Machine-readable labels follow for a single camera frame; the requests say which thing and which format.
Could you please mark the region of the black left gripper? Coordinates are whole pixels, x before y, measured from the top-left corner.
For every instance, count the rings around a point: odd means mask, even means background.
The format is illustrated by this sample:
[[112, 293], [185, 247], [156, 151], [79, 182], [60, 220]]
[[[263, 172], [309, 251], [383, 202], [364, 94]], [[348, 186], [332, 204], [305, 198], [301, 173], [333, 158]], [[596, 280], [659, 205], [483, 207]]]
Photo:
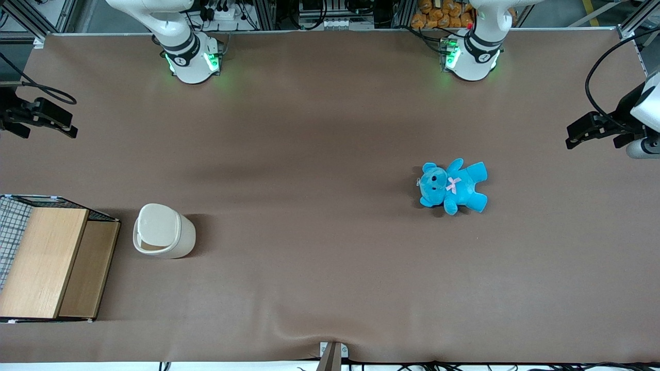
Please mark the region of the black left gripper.
[[632, 143], [636, 137], [646, 137], [645, 125], [631, 114], [644, 91], [644, 86], [644, 83], [639, 84], [618, 101], [617, 108], [613, 111], [613, 118], [619, 124], [616, 130], [615, 125], [600, 113], [588, 112], [568, 125], [566, 148], [573, 149], [589, 140], [614, 136], [614, 147], [619, 149]]

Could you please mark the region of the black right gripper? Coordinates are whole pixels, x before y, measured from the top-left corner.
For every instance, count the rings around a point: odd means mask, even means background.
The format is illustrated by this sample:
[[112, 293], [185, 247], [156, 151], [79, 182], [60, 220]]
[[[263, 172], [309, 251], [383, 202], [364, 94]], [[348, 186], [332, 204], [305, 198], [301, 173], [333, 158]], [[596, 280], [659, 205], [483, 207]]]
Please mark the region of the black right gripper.
[[25, 123], [54, 129], [75, 139], [78, 129], [72, 125], [73, 115], [49, 99], [31, 102], [19, 98], [14, 88], [1, 87], [1, 130], [28, 139], [30, 128]]

